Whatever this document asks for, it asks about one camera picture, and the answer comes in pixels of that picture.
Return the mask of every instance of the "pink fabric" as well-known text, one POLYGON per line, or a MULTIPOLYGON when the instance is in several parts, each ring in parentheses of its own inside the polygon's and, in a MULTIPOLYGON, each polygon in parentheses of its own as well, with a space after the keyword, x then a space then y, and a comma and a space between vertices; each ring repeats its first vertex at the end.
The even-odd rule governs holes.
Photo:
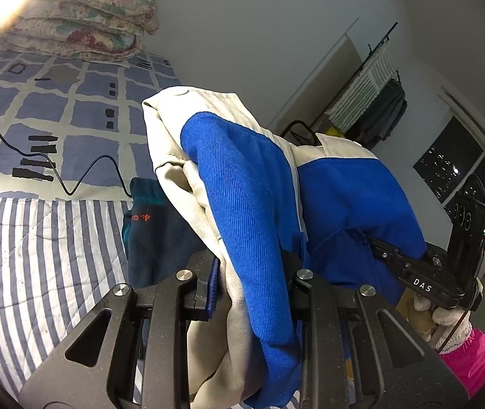
POLYGON ((479 329, 473 329, 468 340, 456 351, 440 357, 462 382, 470 397, 485 384, 485 334, 479 329))

